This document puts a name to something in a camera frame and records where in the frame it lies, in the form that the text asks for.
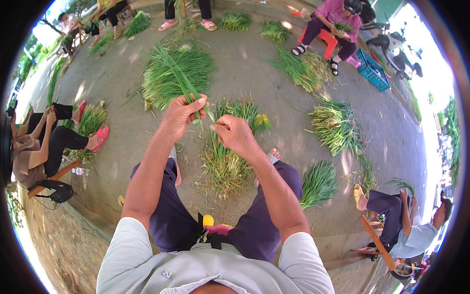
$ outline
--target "pink floral shirt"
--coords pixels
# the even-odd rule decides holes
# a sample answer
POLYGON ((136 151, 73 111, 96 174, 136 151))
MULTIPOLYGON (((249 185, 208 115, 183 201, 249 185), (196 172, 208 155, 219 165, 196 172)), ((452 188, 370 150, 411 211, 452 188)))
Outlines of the pink floral shirt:
POLYGON ((341 24, 349 23, 349 25, 356 31, 347 32, 349 37, 351 37, 349 41, 351 43, 355 43, 357 41, 357 31, 360 27, 360 17, 358 14, 350 17, 343 17, 341 8, 344 7, 344 5, 344 0, 326 0, 323 5, 315 10, 315 15, 324 16, 332 24, 335 22, 340 22, 341 24))

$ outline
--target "black bag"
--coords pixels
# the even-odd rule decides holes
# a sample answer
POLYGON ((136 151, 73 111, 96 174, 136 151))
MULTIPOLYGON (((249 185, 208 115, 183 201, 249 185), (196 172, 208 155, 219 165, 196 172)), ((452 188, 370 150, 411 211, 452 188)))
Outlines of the black bag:
POLYGON ((40 182, 35 183, 32 187, 36 186, 42 186, 44 188, 48 189, 54 189, 54 193, 50 196, 41 196, 37 195, 38 197, 44 197, 44 198, 51 198, 52 201, 55 201, 57 203, 63 203, 73 196, 73 188, 71 185, 63 183, 61 181, 53 181, 53 180, 42 180, 40 182))

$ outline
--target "purple pants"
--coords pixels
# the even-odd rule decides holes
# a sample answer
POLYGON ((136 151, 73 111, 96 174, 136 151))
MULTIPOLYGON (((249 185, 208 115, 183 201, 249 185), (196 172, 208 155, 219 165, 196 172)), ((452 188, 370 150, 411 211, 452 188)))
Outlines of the purple pants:
MULTIPOLYGON (((302 39, 302 44, 310 45, 313 39, 315 39, 318 34, 320 34, 321 29, 325 29, 330 32, 330 29, 325 26, 315 15, 311 15, 312 20, 308 22, 307 29, 305 30, 304 38, 302 39)), ((341 50, 339 50, 338 55, 341 60, 348 59, 354 52, 356 52, 356 43, 351 43, 346 39, 335 37, 338 40, 338 43, 341 45, 341 50)))
POLYGON ((379 191, 369 191, 367 209, 385 215, 384 229, 380 235, 380 241, 388 246, 393 246, 398 240, 398 233, 403 228, 403 206, 400 194, 388 195, 379 191))
MULTIPOLYGON (((139 165, 134 167, 131 179, 139 165)), ((276 162, 274 167, 300 200, 303 196, 302 179, 297 170, 282 161, 276 162)), ((150 217, 149 227, 153 243, 161 252, 177 251, 186 237, 197 230, 196 220, 189 214, 178 196, 175 181, 176 164, 173 159, 168 159, 160 200, 150 217)), ((258 186, 258 194, 247 213, 240 217, 237 225, 228 232, 227 236, 220 235, 220 240, 222 243, 232 244, 247 258, 268 262, 274 260, 281 236, 271 222, 261 185, 258 186)))

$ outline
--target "red flip-flop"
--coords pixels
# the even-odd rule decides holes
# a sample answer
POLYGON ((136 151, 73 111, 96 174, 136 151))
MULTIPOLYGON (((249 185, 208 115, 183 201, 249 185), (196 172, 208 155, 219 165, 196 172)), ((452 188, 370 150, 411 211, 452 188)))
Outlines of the red flip-flop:
POLYGON ((83 110, 85 110, 85 106, 86 106, 85 100, 83 100, 82 103, 80 103, 80 105, 78 106, 78 110, 80 110, 80 117, 78 118, 78 123, 82 121, 82 115, 83 115, 83 110))
POLYGON ((106 139, 108 138, 109 133, 110 133, 109 126, 104 126, 100 128, 98 132, 96 132, 96 135, 98 135, 98 146, 96 146, 96 148, 92 150, 93 152, 96 153, 98 151, 98 149, 101 147, 104 141, 106 141, 106 139))

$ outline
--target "blue plastic crate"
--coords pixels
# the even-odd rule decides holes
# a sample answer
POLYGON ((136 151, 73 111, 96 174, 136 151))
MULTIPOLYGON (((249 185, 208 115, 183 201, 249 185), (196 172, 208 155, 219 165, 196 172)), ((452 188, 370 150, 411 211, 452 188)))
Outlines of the blue plastic crate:
POLYGON ((365 77, 372 85, 374 85, 380 92, 390 88, 390 83, 385 76, 385 71, 372 56, 367 54, 362 48, 356 51, 359 58, 360 65, 357 68, 361 76, 365 77))

